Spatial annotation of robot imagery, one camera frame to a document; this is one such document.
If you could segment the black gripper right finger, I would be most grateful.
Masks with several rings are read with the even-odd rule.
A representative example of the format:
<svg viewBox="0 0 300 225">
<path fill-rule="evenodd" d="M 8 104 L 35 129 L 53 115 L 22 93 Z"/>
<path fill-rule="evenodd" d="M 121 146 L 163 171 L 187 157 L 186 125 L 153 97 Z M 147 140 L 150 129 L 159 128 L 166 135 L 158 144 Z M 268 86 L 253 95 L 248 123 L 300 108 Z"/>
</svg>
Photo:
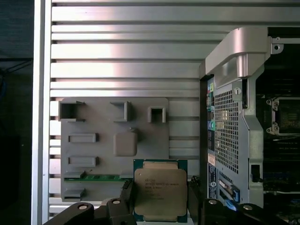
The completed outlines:
<svg viewBox="0 0 300 225">
<path fill-rule="evenodd" d="M 251 203 L 232 210 L 217 199 L 205 198 L 200 179 L 188 182 L 187 208 L 195 225 L 286 225 L 286 221 Z"/>
</svg>

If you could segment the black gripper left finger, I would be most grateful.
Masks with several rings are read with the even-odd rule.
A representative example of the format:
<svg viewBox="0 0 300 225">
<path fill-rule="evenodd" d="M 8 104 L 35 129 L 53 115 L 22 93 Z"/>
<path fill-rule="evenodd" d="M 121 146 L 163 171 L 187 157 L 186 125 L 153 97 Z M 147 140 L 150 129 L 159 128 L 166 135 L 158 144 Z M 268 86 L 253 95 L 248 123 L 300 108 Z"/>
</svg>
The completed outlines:
<svg viewBox="0 0 300 225">
<path fill-rule="evenodd" d="M 134 210 L 135 185 L 127 180 L 118 198 L 112 198 L 97 209 L 91 203 L 77 202 L 46 225 L 135 225 Z"/>
</svg>

